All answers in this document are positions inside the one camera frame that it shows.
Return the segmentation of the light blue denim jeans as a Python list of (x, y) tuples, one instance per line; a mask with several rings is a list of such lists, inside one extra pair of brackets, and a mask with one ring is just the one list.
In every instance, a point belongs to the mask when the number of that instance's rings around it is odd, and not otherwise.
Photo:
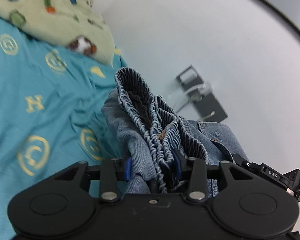
[(247, 158), (228, 126), (179, 116), (132, 68), (120, 68), (115, 82), (102, 113), (119, 151), (132, 159), (126, 194), (170, 193), (185, 186), (173, 172), (174, 150), (208, 165), (232, 162), (234, 154)]

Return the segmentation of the turquoise printed bed sheet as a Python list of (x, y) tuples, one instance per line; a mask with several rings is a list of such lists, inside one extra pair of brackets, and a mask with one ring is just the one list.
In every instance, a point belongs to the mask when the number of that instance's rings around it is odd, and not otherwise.
[(32, 38), (0, 18), (0, 239), (10, 200), (78, 162), (122, 158), (101, 111), (120, 55), (99, 63)]

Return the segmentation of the green cartoon fleece blanket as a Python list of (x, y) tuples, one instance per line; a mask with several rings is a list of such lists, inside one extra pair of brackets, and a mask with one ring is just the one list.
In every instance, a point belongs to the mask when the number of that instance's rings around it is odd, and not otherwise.
[(0, 0), (0, 17), (49, 44), (110, 64), (115, 43), (94, 0)]

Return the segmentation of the black wall socket with plugs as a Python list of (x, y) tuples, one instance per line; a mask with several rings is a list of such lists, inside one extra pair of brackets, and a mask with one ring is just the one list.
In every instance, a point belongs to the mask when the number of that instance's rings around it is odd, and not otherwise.
[(175, 80), (183, 90), (183, 95), (174, 103), (175, 113), (191, 105), (199, 114), (199, 121), (222, 122), (228, 118), (228, 114), (214, 95), (212, 86), (203, 80), (192, 65)]

